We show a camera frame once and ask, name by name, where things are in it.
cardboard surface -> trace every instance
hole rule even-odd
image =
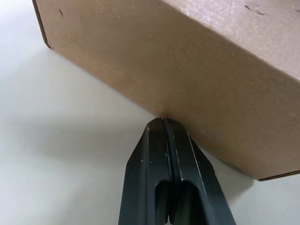
[[[36,0],[47,44],[255,179],[300,170],[298,1]]]

cardboard box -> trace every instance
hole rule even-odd
[[[33,0],[45,43],[258,180],[300,172],[297,0]]]

